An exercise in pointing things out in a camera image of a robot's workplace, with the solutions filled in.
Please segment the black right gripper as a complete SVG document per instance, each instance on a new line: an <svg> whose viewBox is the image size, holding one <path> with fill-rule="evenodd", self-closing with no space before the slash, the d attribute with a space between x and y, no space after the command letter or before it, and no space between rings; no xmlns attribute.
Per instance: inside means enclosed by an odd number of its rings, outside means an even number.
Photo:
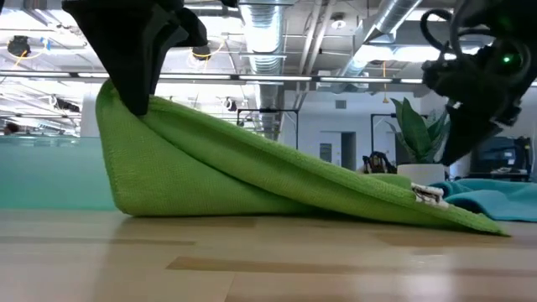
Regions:
<svg viewBox="0 0 537 302"><path fill-rule="evenodd" d="M445 166L469 154L502 129L513 126L522 111L522 98L536 79L536 45L495 41L476 54L461 53L451 77L451 99L446 105L450 128L441 163Z"/></svg>

